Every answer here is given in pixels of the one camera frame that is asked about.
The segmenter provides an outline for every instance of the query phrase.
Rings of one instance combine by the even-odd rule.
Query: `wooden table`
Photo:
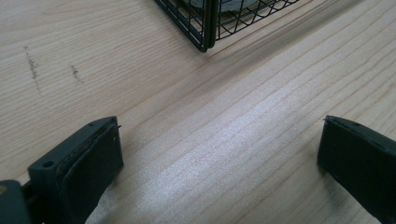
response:
[[[326,115],[396,139],[396,1],[302,0],[200,53],[149,0],[0,5],[0,179],[119,118],[88,223],[377,223],[317,166]]]

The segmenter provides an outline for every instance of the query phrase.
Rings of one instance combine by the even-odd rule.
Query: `black wire basket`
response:
[[[155,0],[201,52],[299,0]]]

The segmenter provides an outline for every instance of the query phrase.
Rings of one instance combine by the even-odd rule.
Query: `light wood surface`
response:
[[[116,115],[88,223],[377,223],[316,160],[326,115],[396,139],[395,20],[301,0],[202,54],[151,0],[3,0],[0,179]]]

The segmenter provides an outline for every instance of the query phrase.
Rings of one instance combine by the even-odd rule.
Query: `black object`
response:
[[[117,118],[91,122],[30,165],[22,188],[0,181],[0,223],[85,223],[122,166]]]
[[[363,125],[325,119],[318,164],[382,223],[396,223],[396,142]]]
[[[238,10],[225,10],[230,0],[155,0],[164,12],[201,52],[215,46],[216,40],[232,35],[299,0],[257,0],[247,6],[240,2]]]

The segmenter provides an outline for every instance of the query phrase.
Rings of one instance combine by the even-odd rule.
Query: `metal wire grid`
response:
[[[223,10],[229,0],[155,0],[201,52],[220,40],[260,21],[299,0],[257,0],[239,10]]]

